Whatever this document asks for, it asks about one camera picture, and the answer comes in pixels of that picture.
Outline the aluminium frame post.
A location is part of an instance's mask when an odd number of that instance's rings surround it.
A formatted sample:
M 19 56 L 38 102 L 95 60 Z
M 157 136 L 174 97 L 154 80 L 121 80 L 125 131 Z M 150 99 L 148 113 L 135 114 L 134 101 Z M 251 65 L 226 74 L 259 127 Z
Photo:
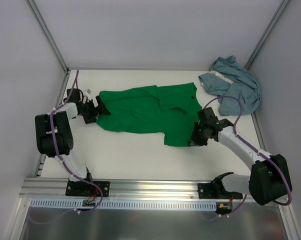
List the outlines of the aluminium frame post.
M 26 0 L 26 3 L 28 4 L 36 22 L 38 23 L 45 39 L 47 40 L 49 46 L 51 47 L 59 65 L 61 66 L 61 68 L 63 69 L 64 72 L 68 73 L 69 72 L 69 68 L 66 64 L 66 61 L 64 60 L 54 38 L 53 35 L 51 34 L 51 31 L 49 30 L 46 21 L 43 18 L 43 15 L 39 9 L 39 7 L 37 6 L 37 3 L 35 0 Z
M 268 23 L 267 27 L 265 28 L 263 34 L 261 35 L 260 39 L 258 40 L 254 50 L 252 51 L 249 59 L 245 64 L 245 69 L 249 70 L 259 54 L 261 53 L 262 49 L 264 48 L 267 40 L 269 39 L 271 33 L 274 31 L 275 27 L 283 17 L 284 13 L 287 11 L 289 5 L 291 4 L 292 0 L 282 0 L 276 9 L 274 15 L 272 16 L 270 22 Z

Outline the right aluminium frame post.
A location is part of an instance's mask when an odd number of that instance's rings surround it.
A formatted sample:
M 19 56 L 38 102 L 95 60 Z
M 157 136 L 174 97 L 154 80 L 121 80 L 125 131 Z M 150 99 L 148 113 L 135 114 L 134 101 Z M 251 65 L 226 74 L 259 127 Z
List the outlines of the right aluminium frame post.
M 275 27 L 283 17 L 284 13 L 287 11 L 289 5 L 291 4 L 292 0 L 282 0 L 276 9 L 274 15 L 272 16 L 270 22 L 268 23 L 267 27 L 265 28 L 263 34 L 261 35 L 260 39 L 258 40 L 254 50 L 252 51 L 249 59 L 245 64 L 245 69 L 249 70 L 259 54 L 261 53 L 262 49 L 264 48 L 267 40 L 269 39 L 271 33 L 274 31 Z

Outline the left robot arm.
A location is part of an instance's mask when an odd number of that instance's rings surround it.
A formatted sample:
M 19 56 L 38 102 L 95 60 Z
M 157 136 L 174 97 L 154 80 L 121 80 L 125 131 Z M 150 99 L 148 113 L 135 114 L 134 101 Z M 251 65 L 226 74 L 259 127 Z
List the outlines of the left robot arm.
M 88 168 L 75 154 L 70 120 L 82 116 L 87 125 L 111 113 L 100 96 L 95 97 L 97 105 L 94 104 L 89 89 L 68 89 L 66 93 L 64 102 L 51 112 L 35 116 L 37 149 L 41 154 L 55 159 L 67 173 L 66 196 L 107 198 L 110 182 L 94 181 Z

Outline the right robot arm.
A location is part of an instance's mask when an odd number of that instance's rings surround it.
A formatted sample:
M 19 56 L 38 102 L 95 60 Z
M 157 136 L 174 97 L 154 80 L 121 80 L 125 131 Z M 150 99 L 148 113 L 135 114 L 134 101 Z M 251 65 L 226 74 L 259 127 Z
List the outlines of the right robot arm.
M 242 137 L 236 124 L 228 119 L 218 119 L 211 107 L 197 113 L 189 144 L 207 146 L 210 139 L 230 149 L 249 169 L 249 175 L 226 172 L 215 177 L 203 192 L 226 198 L 232 193 L 250 195 L 259 205 L 276 203 L 287 196 L 284 205 L 292 201 L 292 183 L 288 164 L 281 154 L 273 155 L 253 146 Z

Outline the blue grey t shirt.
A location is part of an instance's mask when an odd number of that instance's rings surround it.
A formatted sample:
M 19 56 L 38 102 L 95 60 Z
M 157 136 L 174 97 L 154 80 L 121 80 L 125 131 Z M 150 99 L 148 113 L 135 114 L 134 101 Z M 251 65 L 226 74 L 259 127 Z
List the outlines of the blue grey t shirt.
M 237 116 L 251 115 L 261 103 L 261 88 L 254 75 L 237 61 L 235 56 L 219 57 L 210 67 L 210 72 L 200 75 L 205 91 L 220 97 L 219 114 Z

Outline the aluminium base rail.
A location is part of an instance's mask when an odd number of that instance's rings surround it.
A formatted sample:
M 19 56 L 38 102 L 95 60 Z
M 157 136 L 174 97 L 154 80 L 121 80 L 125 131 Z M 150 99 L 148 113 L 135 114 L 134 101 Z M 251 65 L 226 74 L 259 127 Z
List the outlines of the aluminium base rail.
M 198 200 L 198 181 L 109 179 L 108 199 L 118 200 Z M 26 178 L 19 197 L 65 198 L 67 178 Z

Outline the green t shirt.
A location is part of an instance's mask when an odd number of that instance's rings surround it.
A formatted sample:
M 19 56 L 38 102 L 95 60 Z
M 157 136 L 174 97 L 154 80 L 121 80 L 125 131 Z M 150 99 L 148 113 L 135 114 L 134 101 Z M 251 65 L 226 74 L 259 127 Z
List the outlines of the green t shirt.
M 164 135 L 170 147 L 188 147 L 197 112 L 193 82 L 169 86 L 143 86 L 123 91 L 101 91 L 99 97 L 109 115 L 100 115 L 96 123 L 106 131 Z

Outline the left aluminium frame post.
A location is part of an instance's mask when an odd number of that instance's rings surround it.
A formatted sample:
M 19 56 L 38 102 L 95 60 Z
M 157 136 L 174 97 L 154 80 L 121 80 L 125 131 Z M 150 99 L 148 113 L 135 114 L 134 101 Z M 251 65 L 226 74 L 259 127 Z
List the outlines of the left aluminium frame post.
M 51 47 L 59 65 L 61 66 L 61 68 L 63 69 L 64 72 L 68 73 L 69 72 L 69 68 L 66 64 L 66 61 L 64 60 L 54 38 L 53 35 L 51 34 L 51 31 L 49 30 L 46 21 L 43 18 L 43 15 L 39 9 L 39 7 L 37 6 L 37 3 L 35 0 L 26 0 L 26 3 L 28 4 L 36 22 L 38 23 L 45 39 L 47 40 L 49 46 Z

